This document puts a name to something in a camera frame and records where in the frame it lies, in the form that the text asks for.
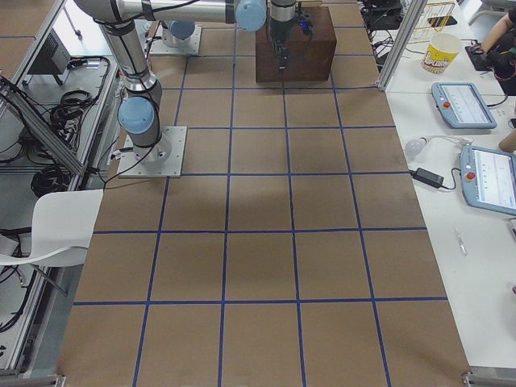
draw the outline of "touchscreen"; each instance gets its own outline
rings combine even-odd
[[[514,170],[510,156],[474,150],[478,201],[516,209]]]
[[[470,85],[442,85],[459,123],[489,123],[489,118]]]

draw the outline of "person's arm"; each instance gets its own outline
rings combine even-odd
[[[491,49],[491,47],[503,36],[505,35],[512,27],[514,23],[510,21],[509,15],[505,15],[503,18],[497,21],[497,23],[493,26],[484,42],[482,43],[482,49],[487,52]]]

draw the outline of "wooden box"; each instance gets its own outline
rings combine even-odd
[[[267,38],[267,26],[256,32],[256,82],[273,81],[325,81],[330,75],[337,38],[327,6],[305,9],[312,18],[313,36],[303,34],[294,25],[286,42],[289,62],[279,73],[273,43]]]

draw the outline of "white light bulb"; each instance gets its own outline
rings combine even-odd
[[[421,153],[422,149],[427,145],[427,139],[412,139],[405,144],[405,154],[407,156],[416,156]]]

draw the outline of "blue joint cap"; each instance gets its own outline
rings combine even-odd
[[[264,0],[242,0],[236,7],[236,22],[245,31],[258,31],[265,24],[267,6]]]
[[[132,97],[119,108],[119,122],[133,135],[141,135],[152,126],[155,116],[154,107],[145,98]]]
[[[178,22],[173,20],[169,23],[169,31],[176,38],[185,40],[193,35],[195,22]]]

